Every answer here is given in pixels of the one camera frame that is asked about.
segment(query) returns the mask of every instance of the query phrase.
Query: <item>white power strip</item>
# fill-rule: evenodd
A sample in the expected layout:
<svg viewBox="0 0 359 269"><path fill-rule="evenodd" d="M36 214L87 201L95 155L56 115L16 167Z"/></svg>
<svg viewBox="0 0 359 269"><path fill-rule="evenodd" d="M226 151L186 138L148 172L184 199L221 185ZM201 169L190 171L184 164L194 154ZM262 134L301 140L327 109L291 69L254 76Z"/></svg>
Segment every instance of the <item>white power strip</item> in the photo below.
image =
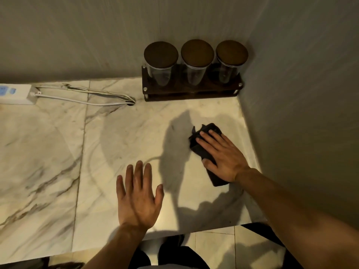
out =
<svg viewBox="0 0 359 269"><path fill-rule="evenodd" d="M38 92L30 84L0 84L0 104L34 105Z"/></svg>

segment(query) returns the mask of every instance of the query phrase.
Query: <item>power cord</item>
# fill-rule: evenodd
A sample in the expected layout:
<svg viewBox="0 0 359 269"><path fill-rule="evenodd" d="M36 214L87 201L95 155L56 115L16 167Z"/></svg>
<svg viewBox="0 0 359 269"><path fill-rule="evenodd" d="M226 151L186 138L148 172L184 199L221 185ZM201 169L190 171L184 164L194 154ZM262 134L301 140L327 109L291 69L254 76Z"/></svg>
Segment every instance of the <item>power cord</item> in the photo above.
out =
<svg viewBox="0 0 359 269"><path fill-rule="evenodd" d="M123 101L123 102L118 102L118 103L89 103L89 102L85 102L85 101L79 101L79 100L74 100L74 99L69 99L69 98L64 98L64 97L46 95L46 94L42 94L41 91L34 94L34 96L36 96L36 97L59 99L59 100L65 100L65 101L70 101L70 102L75 102L75 103L83 103L83 104L91 105L91 106L116 106L116 105L133 106L136 103L136 99L127 94L117 94L117 93L110 92L110 91L93 90L93 89L88 89L88 88L84 88L84 87L74 87L67 83L61 83L60 86L50 84L50 85L36 85L34 87L35 88L60 89L60 90L72 90L72 91L90 93L90 94L94 94L94 95L105 95L105 96L116 97Z"/></svg>

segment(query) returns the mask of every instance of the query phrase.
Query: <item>brown lid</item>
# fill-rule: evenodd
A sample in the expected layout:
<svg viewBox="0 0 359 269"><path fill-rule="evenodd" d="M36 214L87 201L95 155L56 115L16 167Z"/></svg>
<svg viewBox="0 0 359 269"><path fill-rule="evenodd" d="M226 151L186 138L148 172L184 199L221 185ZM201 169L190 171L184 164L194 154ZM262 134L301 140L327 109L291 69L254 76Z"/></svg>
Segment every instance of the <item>brown lid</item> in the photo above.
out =
<svg viewBox="0 0 359 269"><path fill-rule="evenodd" d="M235 40L225 40L217 45L217 58L231 66L239 66L248 59L248 51L244 45Z"/></svg>
<svg viewBox="0 0 359 269"><path fill-rule="evenodd" d="M192 39L183 44L181 56L187 65L203 68L212 63L214 51L208 42Z"/></svg>
<svg viewBox="0 0 359 269"><path fill-rule="evenodd" d="M156 41L146 47L143 56L150 66L165 69L176 64L178 51L168 42Z"/></svg>

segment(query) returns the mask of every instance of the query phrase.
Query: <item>blue label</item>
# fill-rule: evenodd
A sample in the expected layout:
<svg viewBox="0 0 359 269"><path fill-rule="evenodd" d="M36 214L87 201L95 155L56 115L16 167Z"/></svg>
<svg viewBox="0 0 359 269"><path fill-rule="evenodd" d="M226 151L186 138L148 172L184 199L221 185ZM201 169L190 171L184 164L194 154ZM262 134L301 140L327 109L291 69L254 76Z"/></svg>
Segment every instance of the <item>blue label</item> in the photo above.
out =
<svg viewBox="0 0 359 269"><path fill-rule="evenodd" d="M4 96L8 89L8 86L0 86L0 96Z"/></svg>

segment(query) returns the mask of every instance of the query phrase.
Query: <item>countertop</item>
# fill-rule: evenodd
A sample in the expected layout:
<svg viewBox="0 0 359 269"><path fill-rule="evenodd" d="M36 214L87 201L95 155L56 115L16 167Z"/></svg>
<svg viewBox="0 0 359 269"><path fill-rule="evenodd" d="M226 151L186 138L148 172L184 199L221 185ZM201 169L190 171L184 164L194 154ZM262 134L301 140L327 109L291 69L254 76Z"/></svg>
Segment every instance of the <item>countertop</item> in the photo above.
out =
<svg viewBox="0 0 359 269"><path fill-rule="evenodd" d="M164 185L159 218L145 239L260 221L237 185L213 187L189 150L193 126L215 123L258 168L236 97L145 102L141 78L67 82L134 96L134 106L90 106L39 98L0 105L0 264L101 247L118 227L115 180L150 162ZM43 89L93 103L113 99Z"/></svg>

